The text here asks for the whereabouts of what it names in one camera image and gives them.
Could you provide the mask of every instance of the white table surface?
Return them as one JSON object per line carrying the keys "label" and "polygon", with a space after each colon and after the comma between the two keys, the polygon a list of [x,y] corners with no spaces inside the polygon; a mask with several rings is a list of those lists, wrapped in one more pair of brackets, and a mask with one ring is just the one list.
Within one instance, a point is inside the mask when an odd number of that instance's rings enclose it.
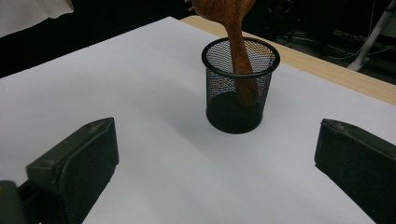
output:
{"label": "white table surface", "polygon": [[113,117],[120,164],[85,220],[100,223],[374,223],[314,154],[322,119],[396,144],[396,106],[286,64],[262,124],[222,133],[205,116],[201,52],[216,36],[167,18],[0,79],[0,179],[82,125]]}

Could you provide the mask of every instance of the wooden spoon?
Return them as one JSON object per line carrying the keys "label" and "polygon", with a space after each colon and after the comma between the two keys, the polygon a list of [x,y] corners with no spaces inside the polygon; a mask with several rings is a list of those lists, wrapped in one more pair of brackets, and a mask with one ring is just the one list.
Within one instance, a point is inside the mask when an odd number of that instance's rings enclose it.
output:
{"label": "wooden spoon", "polygon": [[[255,0],[191,0],[193,8],[201,17],[222,24],[230,40],[233,72],[252,74],[253,69],[242,37],[242,20],[253,7]],[[236,94],[242,106],[255,105],[258,88],[255,79],[237,79]]]}

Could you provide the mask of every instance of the spoon handle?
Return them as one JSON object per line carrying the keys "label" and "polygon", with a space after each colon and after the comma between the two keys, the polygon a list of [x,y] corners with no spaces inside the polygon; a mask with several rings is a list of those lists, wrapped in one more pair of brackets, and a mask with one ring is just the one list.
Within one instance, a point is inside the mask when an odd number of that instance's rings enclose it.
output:
{"label": "spoon handle", "polygon": [[[242,36],[242,24],[225,26],[230,40],[233,72],[235,74],[248,75],[253,73],[248,52]],[[254,78],[238,78],[235,80],[236,95],[239,103],[244,107],[256,104],[259,92]]]}

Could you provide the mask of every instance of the mesh pen holder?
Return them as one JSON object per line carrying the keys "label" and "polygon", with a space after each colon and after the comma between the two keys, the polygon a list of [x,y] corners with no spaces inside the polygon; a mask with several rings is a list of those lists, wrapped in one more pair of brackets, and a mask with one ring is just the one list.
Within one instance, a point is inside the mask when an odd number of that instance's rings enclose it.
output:
{"label": "mesh pen holder", "polygon": [[[255,38],[244,39],[253,68],[250,75],[233,73],[227,37],[210,43],[202,53],[206,67],[206,116],[225,133],[248,133],[260,125],[271,76],[280,62],[279,53],[271,45]],[[257,97],[251,105],[241,104],[238,97],[238,85],[244,83],[256,85]]]}

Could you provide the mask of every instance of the wooden table edge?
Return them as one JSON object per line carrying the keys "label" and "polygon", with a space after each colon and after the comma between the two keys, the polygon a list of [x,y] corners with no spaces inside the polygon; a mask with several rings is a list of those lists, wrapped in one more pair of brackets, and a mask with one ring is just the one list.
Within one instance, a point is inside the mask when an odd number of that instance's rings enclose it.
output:
{"label": "wooden table edge", "polygon": [[[226,31],[220,24],[205,20],[200,16],[189,16],[182,19],[182,21],[213,35],[217,35],[219,37],[227,36]],[[358,91],[378,100],[396,105],[395,85],[351,71],[333,63],[328,63],[255,35],[244,32],[244,36],[255,37],[274,46],[280,54],[280,60],[282,63],[289,64],[317,77],[322,77],[353,91]]]}

